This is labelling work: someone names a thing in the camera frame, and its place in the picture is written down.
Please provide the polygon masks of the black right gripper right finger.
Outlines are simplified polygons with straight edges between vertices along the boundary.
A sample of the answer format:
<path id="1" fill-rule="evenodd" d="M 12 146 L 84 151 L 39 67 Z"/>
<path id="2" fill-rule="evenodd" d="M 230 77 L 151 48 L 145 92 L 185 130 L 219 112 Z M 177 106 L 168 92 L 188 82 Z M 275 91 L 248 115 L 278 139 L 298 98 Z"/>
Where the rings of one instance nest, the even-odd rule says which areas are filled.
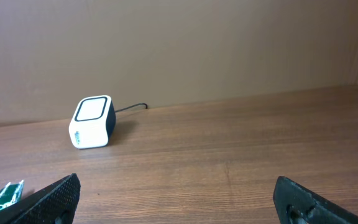
<path id="1" fill-rule="evenodd" d="M 291 179 L 278 177 L 273 202 L 281 224 L 358 224 L 358 216 Z"/>

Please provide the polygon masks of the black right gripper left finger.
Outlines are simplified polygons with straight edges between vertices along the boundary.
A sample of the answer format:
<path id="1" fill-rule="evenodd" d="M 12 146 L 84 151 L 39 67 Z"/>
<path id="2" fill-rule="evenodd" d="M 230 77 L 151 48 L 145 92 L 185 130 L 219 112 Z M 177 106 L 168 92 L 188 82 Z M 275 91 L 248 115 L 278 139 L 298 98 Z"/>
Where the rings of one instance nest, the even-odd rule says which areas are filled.
<path id="1" fill-rule="evenodd" d="M 80 200 L 80 181 L 72 173 L 34 194 L 0 205 L 0 224 L 73 223 Z"/>

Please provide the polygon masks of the green 3M gloves package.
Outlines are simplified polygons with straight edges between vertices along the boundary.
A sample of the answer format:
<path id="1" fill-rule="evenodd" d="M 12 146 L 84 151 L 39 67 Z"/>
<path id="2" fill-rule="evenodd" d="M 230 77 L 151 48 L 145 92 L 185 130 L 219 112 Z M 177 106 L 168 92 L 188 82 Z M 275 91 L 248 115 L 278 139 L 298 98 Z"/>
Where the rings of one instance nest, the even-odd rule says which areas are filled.
<path id="1" fill-rule="evenodd" d="M 21 180 L 16 184 L 8 182 L 0 190 L 0 210 L 3 210 L 17 203 L 22 197 L 23 188 L 24 180 Z"/>

